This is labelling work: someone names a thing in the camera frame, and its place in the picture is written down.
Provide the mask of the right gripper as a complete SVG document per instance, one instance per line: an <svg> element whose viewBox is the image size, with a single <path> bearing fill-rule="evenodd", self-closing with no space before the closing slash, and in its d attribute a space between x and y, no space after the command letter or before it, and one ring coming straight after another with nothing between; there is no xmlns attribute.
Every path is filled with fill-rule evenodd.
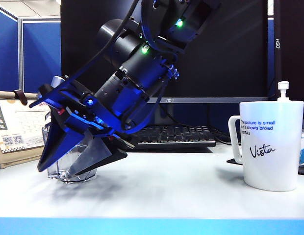
<svg viewBox="0 0 304 235"><path fill-rule="evenodd" d="M122 129L120 118L79 82L62 81L56 87L49 86L48 90L51 126L38 171L50 167L87 135L94 138L70 166L71 176L126 158L127 153L116 146L135 147L135 139Z"/></svg>

